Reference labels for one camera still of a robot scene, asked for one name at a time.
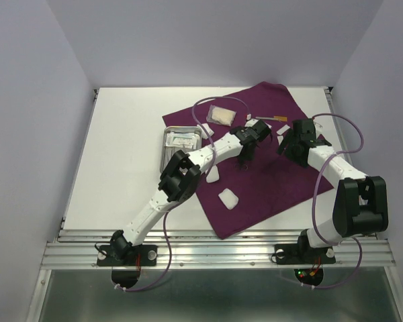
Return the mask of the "steel scissors pair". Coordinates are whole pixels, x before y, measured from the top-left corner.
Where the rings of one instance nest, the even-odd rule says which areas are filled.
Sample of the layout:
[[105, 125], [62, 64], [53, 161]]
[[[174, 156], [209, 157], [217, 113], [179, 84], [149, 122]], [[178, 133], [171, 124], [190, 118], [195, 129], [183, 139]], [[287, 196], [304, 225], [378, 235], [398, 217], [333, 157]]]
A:
[[243, 171], [247, 171], [249, 169], [249, 165], [245, 161], [242, 161], [242, 160], [238, 160], [236, 162], [236, 164], [234, 165], [234, 167], [237, 170], [243, 170]]

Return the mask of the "white gauze pad top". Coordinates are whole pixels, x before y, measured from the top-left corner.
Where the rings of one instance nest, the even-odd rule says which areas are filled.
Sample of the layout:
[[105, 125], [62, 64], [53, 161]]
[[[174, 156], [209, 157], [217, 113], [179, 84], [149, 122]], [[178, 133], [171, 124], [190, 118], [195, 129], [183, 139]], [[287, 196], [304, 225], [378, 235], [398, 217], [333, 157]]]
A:
[[201, 126], [204, 128], [201, 131], [202, 132], [202, 138], [204, 140], [207, 140], [209, 136], [214, 135], [214, 131], [211, 129], [211, 127], [207, 123], [203, 123]]

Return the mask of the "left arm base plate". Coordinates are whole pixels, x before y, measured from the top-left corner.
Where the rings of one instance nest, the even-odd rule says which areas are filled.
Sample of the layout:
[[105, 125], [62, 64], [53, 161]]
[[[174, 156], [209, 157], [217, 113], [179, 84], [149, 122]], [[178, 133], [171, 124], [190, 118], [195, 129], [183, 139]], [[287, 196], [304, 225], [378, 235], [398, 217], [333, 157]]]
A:
[[99, 267], [152, 267], [156, 266], [158, 247], [156, 245], [141, 245], [130, 250], [120, 258], [109, 244], [95, 244], [97, 263]]

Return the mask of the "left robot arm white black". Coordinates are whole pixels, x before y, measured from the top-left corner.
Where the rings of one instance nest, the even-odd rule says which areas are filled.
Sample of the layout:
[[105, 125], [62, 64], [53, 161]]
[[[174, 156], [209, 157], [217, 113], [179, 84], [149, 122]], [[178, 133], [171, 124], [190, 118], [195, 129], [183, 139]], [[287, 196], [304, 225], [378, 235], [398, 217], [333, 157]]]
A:
[[108, 248], [104, 249], [105, 255], [121, 264], [130, 264], [142, 258], [148, 253], [142, 245], [148, 232], [169, 211], [192, 197], [203, 175], [225, 160], [251, 159], [257, 145], [270, 136], [270, 125], [252, 119], [245, 126], [231, 129], [203, 148], [192, 152], [175, 152], [161, 173], [152, 198], [125, 228], [112, 234]]

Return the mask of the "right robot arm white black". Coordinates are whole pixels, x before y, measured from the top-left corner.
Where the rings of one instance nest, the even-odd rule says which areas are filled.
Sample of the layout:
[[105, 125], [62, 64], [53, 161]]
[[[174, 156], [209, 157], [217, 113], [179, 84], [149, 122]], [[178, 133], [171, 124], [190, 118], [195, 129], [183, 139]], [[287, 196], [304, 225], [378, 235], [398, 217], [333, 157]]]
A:
[[387, 186], [380, 176], [357, 170], [332, 144], [316, 132], [314, 119], [292, 123], [278, 148], [292, 162], [318, 171], [315, 187], [325, 178], [335, 189], [331, 218], [301, 232], [294, 244], [277, 244], [271, 259], [279, 265], [335, 262], [333, 248], [349, 237], [383, 232], [388, 228]]

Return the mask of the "scalpel blade orange packet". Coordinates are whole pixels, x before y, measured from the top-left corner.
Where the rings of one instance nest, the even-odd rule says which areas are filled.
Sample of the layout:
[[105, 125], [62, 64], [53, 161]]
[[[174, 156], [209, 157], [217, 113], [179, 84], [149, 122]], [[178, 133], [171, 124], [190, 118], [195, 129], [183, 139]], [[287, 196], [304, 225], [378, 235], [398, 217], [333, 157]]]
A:
[[279, 121], [279, 122], [287, 122], [287, 117], [280, 117], [280, 116], [273, 116], [273, 117], [256, 116], [255, 119], [269, 120], [269, 121]]

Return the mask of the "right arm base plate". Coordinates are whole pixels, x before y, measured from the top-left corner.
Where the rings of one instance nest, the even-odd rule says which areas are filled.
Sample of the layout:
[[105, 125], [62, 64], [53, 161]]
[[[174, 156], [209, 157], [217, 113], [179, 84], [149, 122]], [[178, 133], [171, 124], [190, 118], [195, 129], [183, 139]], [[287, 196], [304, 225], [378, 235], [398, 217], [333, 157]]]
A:
[[332, 248], [307, 248], [302, 250], [297, 244], [277, 244], [274, 246], [274, 253], [270, 260], [278, 265], [312, 265], [335, 264], [336, 258], [333, 255], [328, 256], [327, 251]]

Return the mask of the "stainless steel tray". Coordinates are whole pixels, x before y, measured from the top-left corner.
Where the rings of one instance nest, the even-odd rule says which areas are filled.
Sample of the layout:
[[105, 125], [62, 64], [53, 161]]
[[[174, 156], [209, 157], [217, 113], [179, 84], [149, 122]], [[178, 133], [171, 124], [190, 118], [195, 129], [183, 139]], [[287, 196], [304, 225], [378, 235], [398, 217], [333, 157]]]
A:
[[[187, 149], [187, 148], [174, 148], [174, 147], [166, 147], [165, 146], [165, 140], [166, 140], [166, 134], [170, 132], [176, 132], [176, 133], [196, 133], [200, 136], [200, 139], [197, 143], [197, 146], [194, 149]], [[171, 157], [173, 154], [179, 150], [182, 150], [185, 153], [196, 151], [200, 149], [202, 146], [202, 131], [198, 127], [194, 126], [169, 126], [166, 127], [164, 132], [163, 132], [163, 141], [162, 141], [162, 150], [161, 150], [161, 159], [160, 159], [160, 166], [159, 166], [159, 171], [162, 172], [166, 165], [169, 163]]]

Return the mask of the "white green sterile pouch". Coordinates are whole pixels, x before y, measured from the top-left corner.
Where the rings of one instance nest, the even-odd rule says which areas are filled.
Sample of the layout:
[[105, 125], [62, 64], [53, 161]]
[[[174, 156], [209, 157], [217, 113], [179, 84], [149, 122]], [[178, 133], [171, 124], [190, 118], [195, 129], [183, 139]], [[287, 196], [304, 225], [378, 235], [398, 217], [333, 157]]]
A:
[[176, 133], [170, 132], [166, 134], [165, 146], [174, 148], [194, 149], [200, 136], [196, 133]]

